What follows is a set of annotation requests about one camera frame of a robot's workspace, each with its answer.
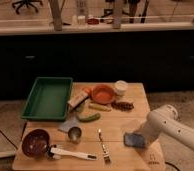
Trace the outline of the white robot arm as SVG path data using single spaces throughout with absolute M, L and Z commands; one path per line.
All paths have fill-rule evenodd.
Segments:
M 146 147 L 164 133 L 194 151 L 194 129 L 177 121 L 178 112 L 171 105 L 163 105 L 150 111 L 145 122 L 136 130 L 142 135 Z

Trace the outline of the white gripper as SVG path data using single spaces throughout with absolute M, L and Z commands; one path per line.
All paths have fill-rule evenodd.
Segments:
M 150 146 L 155 141 L 154 129 L 148 124 L 142 124 L 136 133 L 144 138 L 144 144 L 146 147 Z

